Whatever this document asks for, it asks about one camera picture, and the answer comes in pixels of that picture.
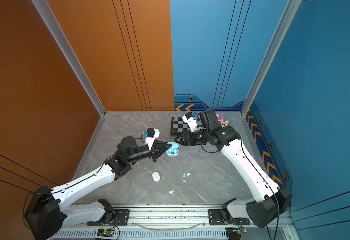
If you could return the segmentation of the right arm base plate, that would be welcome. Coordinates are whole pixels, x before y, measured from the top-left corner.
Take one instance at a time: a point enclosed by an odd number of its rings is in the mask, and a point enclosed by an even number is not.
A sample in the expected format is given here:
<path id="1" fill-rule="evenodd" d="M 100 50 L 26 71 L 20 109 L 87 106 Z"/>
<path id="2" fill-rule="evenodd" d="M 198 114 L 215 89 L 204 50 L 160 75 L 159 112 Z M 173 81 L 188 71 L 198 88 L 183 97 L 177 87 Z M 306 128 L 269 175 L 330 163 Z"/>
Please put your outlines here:
<path id="1" fill-rule="evenodd" d="M 250 220 L 246 218 L 233 218 L 230 216 L 228 211 L 223 209 L 209 209 L 209 223 L 211 226 L 220 225 L 238 225 L 238 226 L 249 226 Z"/>

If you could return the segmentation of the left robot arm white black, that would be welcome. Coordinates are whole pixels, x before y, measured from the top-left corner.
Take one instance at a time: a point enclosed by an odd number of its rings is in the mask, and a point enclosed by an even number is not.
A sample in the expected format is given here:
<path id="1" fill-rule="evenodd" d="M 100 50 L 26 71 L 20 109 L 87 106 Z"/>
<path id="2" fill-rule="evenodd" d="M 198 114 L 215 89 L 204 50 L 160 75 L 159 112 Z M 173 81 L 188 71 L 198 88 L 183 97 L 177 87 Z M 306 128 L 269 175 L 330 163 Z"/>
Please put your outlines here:
<path id="1" fill-rule="evenodd" d="M 105 199 L 75 205 L 75 202 L 96 189 L 110 184 L 131 170 L 136 162 L 150 158 L 154 162 L 171 148 L 171 144 L 155 140 L 151 145 L 138 146 L 134 137 L 125 137 L 117 151 L 92 172 L 69 183 L 37 189 L 24 213 L 36 240 L 46 240 L 59 230 L 87 223 L 91 226 L 116 224 L 116 213 Z"/>

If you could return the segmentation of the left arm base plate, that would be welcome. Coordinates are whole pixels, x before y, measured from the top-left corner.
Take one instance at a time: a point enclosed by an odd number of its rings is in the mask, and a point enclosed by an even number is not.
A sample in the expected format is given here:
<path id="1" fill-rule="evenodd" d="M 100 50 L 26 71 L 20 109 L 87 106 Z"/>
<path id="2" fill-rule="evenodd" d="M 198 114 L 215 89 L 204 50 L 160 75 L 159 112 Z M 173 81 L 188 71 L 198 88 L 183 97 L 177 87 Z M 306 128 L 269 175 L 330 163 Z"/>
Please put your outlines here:
<path id="1" fill-rule="evenodd" d="M 87 226 L 127 226 L 130 210 L 107 211 L 99 221 L 87 222 Z"/>

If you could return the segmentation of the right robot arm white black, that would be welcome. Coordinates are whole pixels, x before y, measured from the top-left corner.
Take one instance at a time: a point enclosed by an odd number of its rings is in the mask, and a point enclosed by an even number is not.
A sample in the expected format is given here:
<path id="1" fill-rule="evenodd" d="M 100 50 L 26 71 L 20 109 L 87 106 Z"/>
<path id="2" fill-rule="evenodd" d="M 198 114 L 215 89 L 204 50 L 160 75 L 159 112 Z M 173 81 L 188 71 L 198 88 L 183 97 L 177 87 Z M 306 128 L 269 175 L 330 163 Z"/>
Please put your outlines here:
<path id="1" fill-rule="evenodd" d="M 187 112 L 182 121 L 186 127 L 175 141 L 183 146 L 215 146 L 247 183 L 253 201 L 242 203 L 237 199 L 222 205 L 222 216 L 227 224 L 239 218 L 249 218 L 259 228 L 266 227 L 283 214 L 292 200 L 288 187 L 281 187 L 260 167 L 231 126 L 224 126 L 216 112 L 209 110 L 199 114 Z"/>

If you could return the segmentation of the blue earbud case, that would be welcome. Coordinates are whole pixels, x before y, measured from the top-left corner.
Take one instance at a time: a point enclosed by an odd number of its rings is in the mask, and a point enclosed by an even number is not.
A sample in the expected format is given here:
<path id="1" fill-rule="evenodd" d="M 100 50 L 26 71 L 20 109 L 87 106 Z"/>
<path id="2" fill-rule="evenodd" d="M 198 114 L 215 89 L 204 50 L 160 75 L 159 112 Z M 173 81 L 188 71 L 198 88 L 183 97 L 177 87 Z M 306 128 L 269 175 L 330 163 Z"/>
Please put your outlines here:
<path id="1" fill-rule="evenodd" d="M 168 142 L 171 144 L 171 147 L 166 151 L 168 157 L 177 157 L 180 153 L 179 144 L 176 142 Z"/>

